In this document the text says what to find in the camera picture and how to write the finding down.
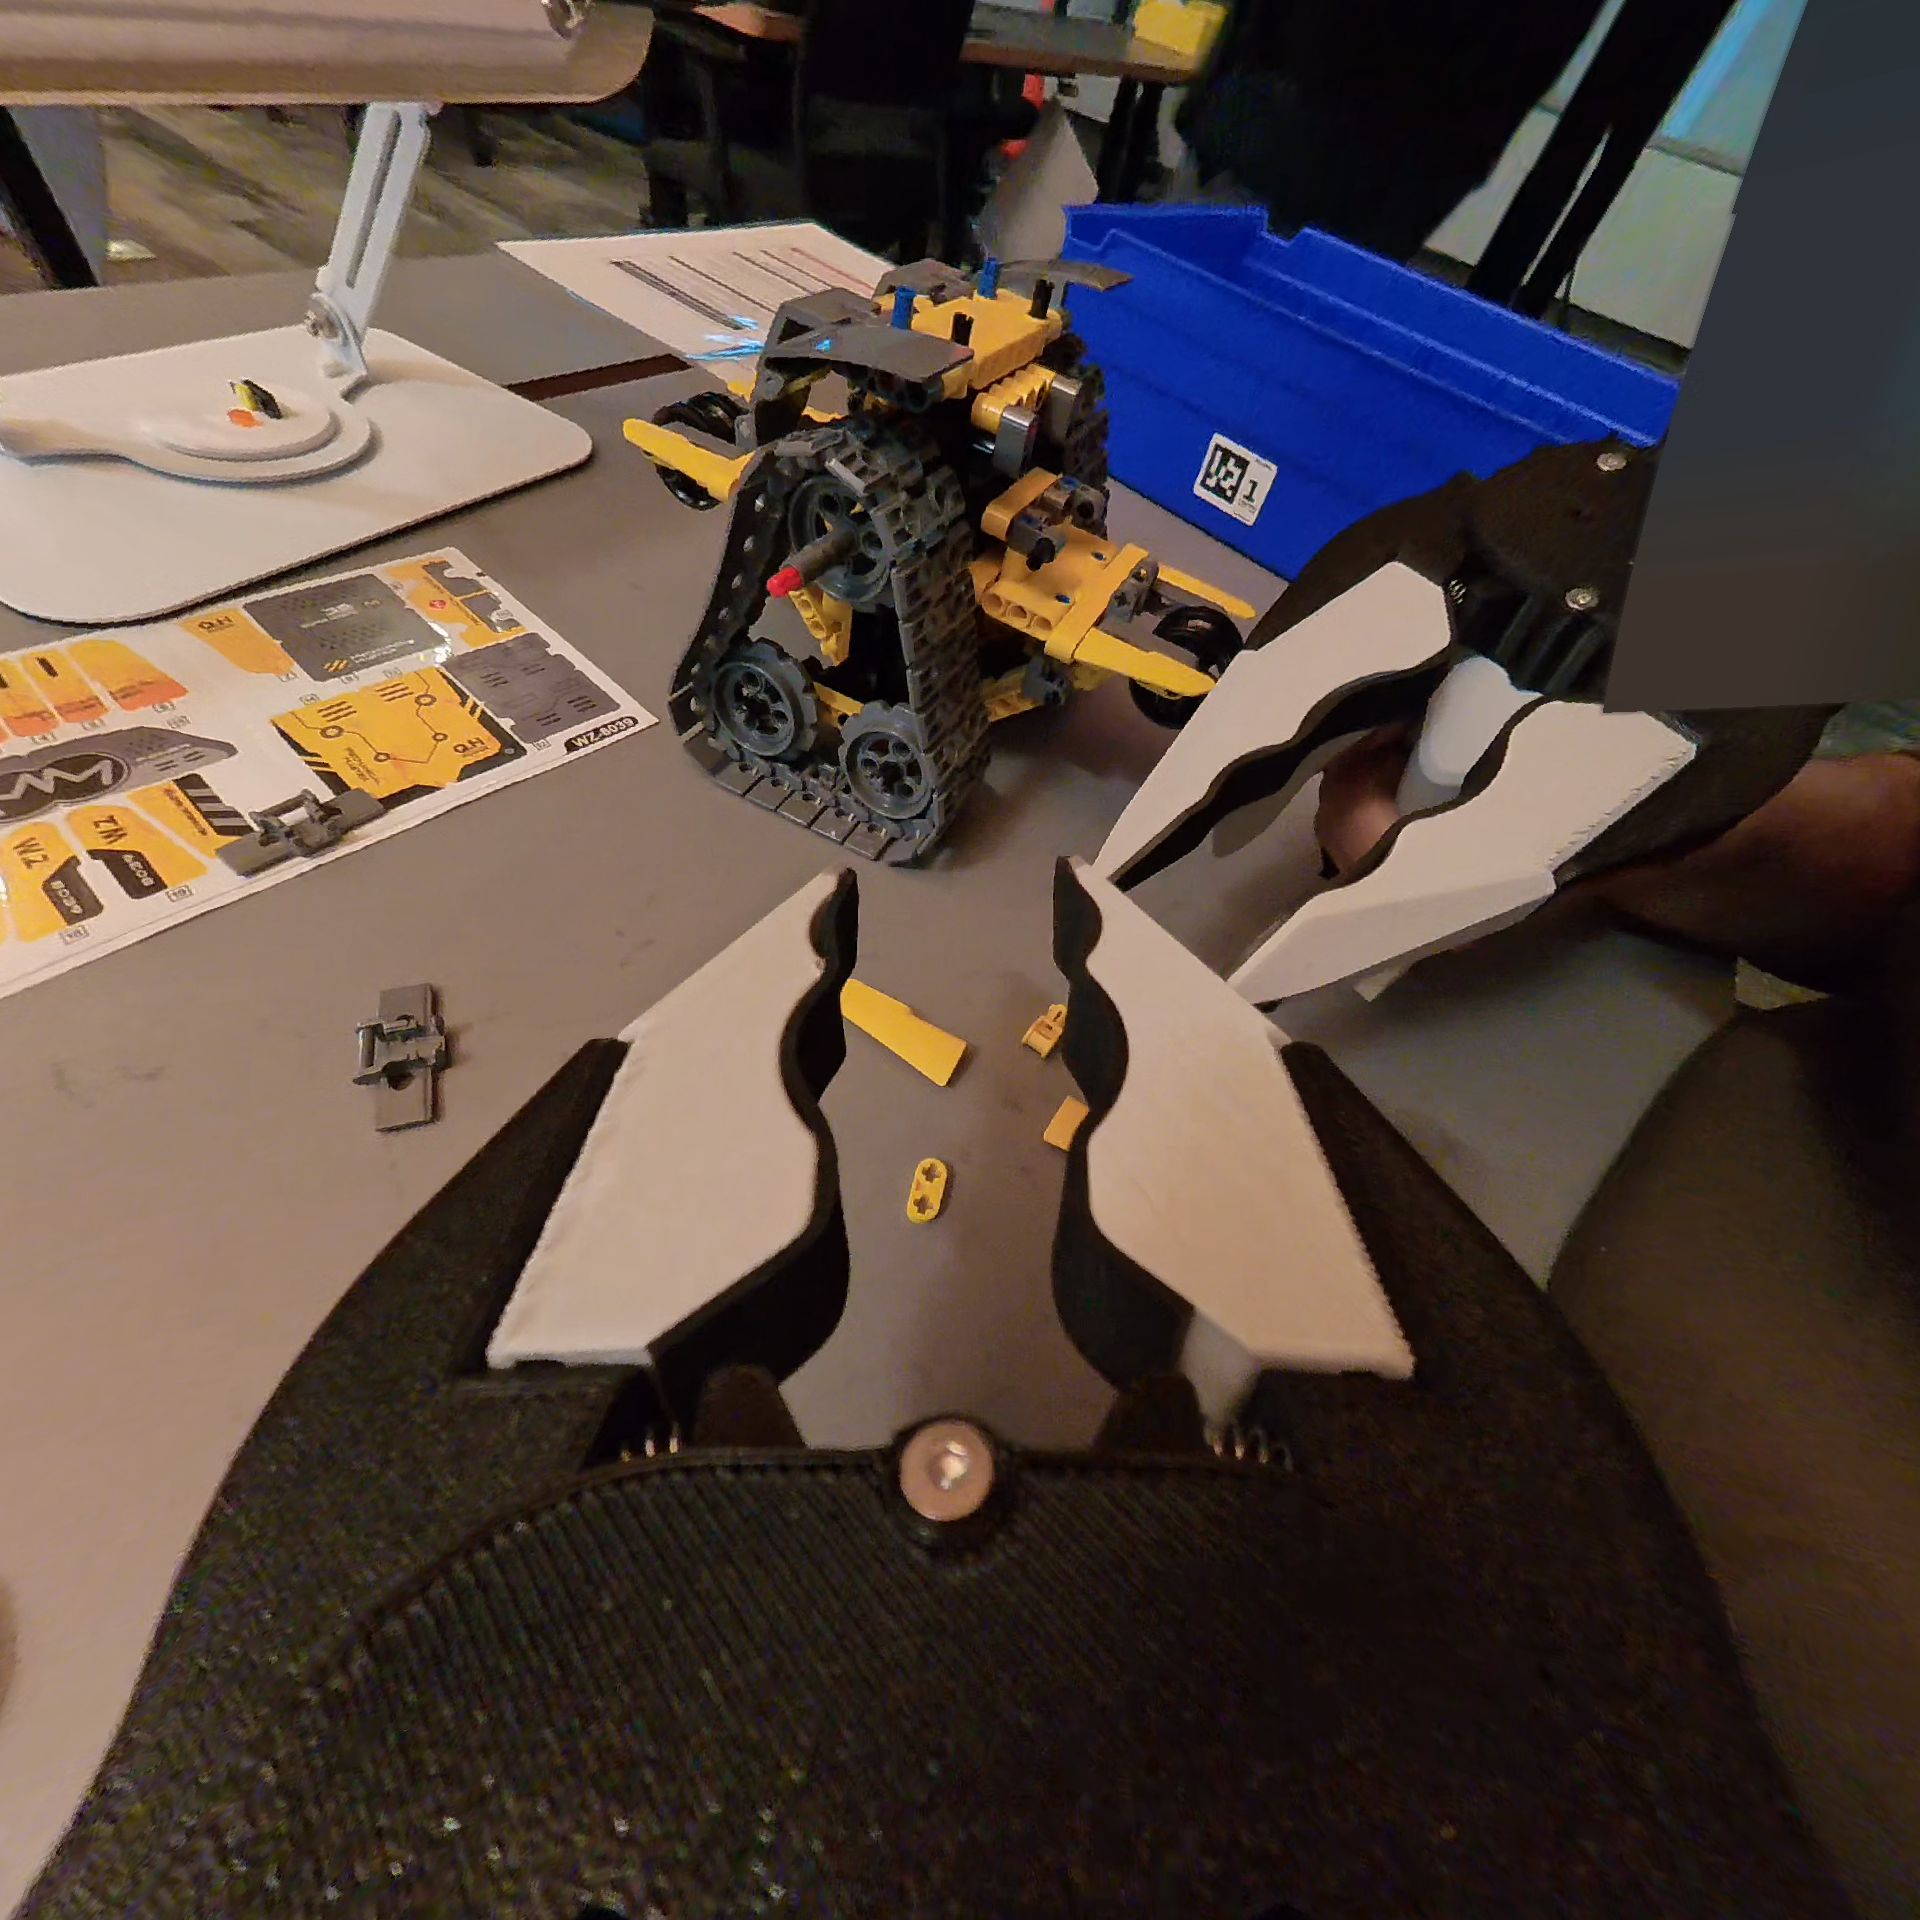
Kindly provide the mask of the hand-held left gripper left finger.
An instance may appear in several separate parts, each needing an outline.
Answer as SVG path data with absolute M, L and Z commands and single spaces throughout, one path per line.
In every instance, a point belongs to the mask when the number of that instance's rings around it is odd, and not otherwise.
M 849 1304 L 823 1096 L 847 1062 L 857 878 L 827 872 L 617 1035 L 624 1057 L 488 1344 L 640 1364 L 672 1418 L 707 1378 L 791 1378 Z

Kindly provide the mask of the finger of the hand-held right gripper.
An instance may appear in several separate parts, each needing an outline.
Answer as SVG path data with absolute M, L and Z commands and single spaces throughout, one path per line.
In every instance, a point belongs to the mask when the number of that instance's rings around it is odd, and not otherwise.
M 1371 870 L 1278 923 L 1234 970 L 1234 990 L 1276 1006 L 1522 919 L 1696 752 L 1689 731 L 1654 713 L 1514 697 L 1454 798 L 1403 814 Z
M 1465 778 L 1503 728 L 1503 668 L 1458 636 L 1465 603 L 1449 591 L 1481 492 L 1462 473 L 1314 556 L 1136 791 L 1096 873 L 1120 889 L 1162 873 L 1236 812 L 1281 798 L 1320 748 L 1393 723 L 1433 723 L 1415 807 L 1436 807 L 1438 785 Z

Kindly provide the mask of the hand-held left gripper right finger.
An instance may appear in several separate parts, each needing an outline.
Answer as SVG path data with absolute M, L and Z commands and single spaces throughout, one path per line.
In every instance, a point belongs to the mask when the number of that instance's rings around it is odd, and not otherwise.
M 1415 1356 L 1289 1071 L 1288 1038 L 1091 864 L 1054 873 L 1068 1144 L 1054 1304 L 1116 1391 L 1202 1427 L 1264 1377 L 1407 1383 Z

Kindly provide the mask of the grey track link piece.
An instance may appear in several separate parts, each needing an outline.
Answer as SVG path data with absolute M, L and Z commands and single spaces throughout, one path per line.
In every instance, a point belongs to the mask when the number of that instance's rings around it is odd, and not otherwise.
M 223 864 L 240 878 L 255 878 L 292 857 L 320 857 L 386 819 L 378 798 L 347 788 L 334 798 L 299 791 L 250 816 L 250 828 L 219 851 Z
M 378 1135 L 425 1128 L 442 1116 L 448 1065 L 442 996 L 432 986 L 384 990 L 375 1018 L 355 1028 L 353 1083 L 370 1098 Z

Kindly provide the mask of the person's right hand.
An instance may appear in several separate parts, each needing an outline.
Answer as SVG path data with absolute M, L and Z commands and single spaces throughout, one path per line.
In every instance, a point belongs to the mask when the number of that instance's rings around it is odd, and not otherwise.
M 1608 918 L 1746 962 L 1811 993 L 1849 993 L 1916 926 L 1918 759 L 1814 759 L 1772 800 L 1691 851 L 1569 884 L 1543 923 Z

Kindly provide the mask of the blue plastic bin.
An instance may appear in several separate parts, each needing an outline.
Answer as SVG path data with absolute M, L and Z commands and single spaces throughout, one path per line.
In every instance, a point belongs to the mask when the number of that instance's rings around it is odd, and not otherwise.
M 1678 382 L 1260 209 L 1068 209 L 1111 475 L 1294 579 L 1361 518 L 1539 446 L 1646 446 Z

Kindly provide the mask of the yellow wedge panel piece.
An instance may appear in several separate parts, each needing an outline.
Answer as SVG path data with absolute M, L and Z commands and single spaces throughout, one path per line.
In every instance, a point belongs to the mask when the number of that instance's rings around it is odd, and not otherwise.
M 860 979 L 850 979 L 839 996 L 841 1016 L 855 1031 L 876 1041 L 937 1088 L 947 1088 L 969 1057 L 962 1038 Z

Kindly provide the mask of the yellow grey tracked toy vehicle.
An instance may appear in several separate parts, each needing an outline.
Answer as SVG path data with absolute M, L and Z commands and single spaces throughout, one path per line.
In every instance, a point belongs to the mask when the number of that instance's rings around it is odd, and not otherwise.
M 785 300 L 752 384 L 626 420 L 667 488 L 728 510 L 670 688 L 728 791 L 873 862 L 926 864 L 995 723 L 1120 681 L 1180 730 L 1256 608 L 1108 531 L 1108 409 L 1046 259 Z

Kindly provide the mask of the yellow grey sticker sheet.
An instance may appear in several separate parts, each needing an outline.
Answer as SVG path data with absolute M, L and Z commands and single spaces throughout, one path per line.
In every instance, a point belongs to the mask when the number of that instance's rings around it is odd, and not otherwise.
M 657 718 L 450 546 L 3 657 L 3 995 L 554 772 Z M 299 791 L 386 809 L 240 878 Z

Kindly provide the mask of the person's leg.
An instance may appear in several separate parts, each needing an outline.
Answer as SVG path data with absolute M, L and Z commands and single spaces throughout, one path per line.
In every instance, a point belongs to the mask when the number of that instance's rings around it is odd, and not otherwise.
M 1720 1031 L 1550 1291 L 1641 1427 L 1860 1915 L 1918 1915 L 1916 1014 Z

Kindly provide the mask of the background wooden desk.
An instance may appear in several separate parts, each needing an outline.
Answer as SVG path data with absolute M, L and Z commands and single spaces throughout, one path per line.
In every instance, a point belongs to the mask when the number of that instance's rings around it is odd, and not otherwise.
M 962 51 L 962 62 L 971 66 L 1116 84 L 1096 164 L 1105 201 L 1139 199 L 1160 164 L 1166 97 L 1193 84 L 1217 48 L 1199 62 L 1163 54 L 1131 35 L 1129 11 L 1131 6 L 1102 6 L 1100 16 L 1073 16 L 1063 7 L 1042 15 L 1031 7 L 974 6 Z

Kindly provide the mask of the printed white paper sheet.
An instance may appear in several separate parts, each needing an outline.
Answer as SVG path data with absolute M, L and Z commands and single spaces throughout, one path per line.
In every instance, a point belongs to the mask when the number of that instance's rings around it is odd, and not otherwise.
M 785 303 L 871 297 L 889 266 L 808 223 L 498 243 L 500 254 L 686 361 L 752 359 Z

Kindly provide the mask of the white metal stand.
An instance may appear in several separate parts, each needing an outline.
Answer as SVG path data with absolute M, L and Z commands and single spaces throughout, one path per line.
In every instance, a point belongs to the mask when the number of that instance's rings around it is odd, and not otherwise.
M 626 6 L 6 6 L 10 110 L 367 110 L 303 323 L 6 377 L 6 606 L 158 619 L 583 464 L 583 431 L 374 311 L 432 115 L 600 103 L 652 30 Z M 228 423 L 239 377 L 286 419 Z

